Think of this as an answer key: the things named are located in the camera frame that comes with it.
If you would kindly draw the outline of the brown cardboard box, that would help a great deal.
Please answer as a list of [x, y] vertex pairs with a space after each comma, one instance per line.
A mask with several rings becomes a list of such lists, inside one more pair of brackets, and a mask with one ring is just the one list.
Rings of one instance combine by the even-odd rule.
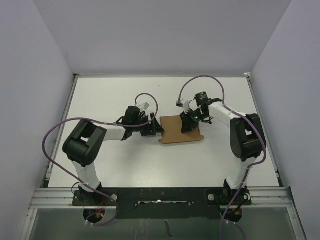
[[179, 115], [161, 116], [160, 124], [164, 132], [161, 134], [159, 142], [164, 145], [198, 142], [205, 138], [201, 135], [199, 127], [191, 132], [182, 133], [182, 120]]

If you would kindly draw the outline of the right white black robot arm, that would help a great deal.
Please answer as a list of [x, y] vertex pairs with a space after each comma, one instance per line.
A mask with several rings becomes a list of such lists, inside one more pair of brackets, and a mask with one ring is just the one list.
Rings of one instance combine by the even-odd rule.
[[223, 200], [232, 205], [241, 197], [239, 188], [247, 185], [249, 166], [266, 148], [262, 122], [258, 114], [238, 112], [223, 103], [220, 98], [208, 98], [205, 91], [195, 95], [197, 109], [190, 108], [190, 102], [178, 100], [177, 107], [183, 108], [180, 114], [183, 134], [195, 130], [199, 123], [211, 124], [213, 119], [220, 121], [229, 128], [230, 148], [237, 158], [235, 167], [225, 180], [228, 188], [223, 190]]

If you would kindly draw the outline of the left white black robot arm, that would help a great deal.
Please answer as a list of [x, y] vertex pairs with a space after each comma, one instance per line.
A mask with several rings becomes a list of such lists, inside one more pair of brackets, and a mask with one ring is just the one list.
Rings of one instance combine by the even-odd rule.
[[103, 142], [125, 141], [135, 132], [148, 137], [162, 134], [165, 130], [154, 113], [147, 115], [139, 107], [129, 106], [115, 125], [98, 125], [90, 120], [81, 119], [64, 142], [62, 151], [72, 161], [81, 180], [79, 189], [85, 192], [83, 198], [89, 205], [95, 206], [102, 199], [102, 193], [99, 191], [101, 182], [97, 177], [94, 161]]

